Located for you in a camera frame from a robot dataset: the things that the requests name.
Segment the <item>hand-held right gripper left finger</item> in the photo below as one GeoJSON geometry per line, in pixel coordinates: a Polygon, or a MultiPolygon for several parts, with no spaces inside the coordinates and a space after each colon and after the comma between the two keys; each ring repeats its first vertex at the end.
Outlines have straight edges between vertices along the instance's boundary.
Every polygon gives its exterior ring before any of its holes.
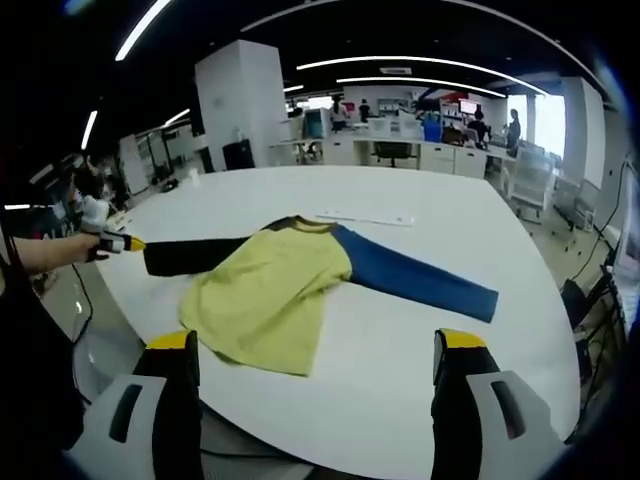
{"type": "Polygon", "coordinates": [[[151,341],[84,415],[65,454],[82,479],[201,479],[197,333],[151,341]]]}

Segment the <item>person's left hand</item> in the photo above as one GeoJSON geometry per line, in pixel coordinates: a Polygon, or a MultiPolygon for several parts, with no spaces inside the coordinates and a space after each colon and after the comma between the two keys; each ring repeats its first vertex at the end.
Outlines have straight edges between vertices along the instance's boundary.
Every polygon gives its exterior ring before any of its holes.
{"type": "Polygon", "coordinates": [[[73,263],[91,263],[106,260],[109,254],[100,247],[97,235],[80,233],[71,238],[74,245],[73,263]]]}

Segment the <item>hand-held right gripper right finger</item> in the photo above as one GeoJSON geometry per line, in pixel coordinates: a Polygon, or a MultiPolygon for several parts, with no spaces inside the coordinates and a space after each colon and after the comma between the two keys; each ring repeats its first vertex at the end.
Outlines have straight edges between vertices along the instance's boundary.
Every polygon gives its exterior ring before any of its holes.
{"type": "Polygon", "coordinates": [[[547,403],[478,336],[434,335],[433,479],[537,479],[565,444],[547,403]]]}

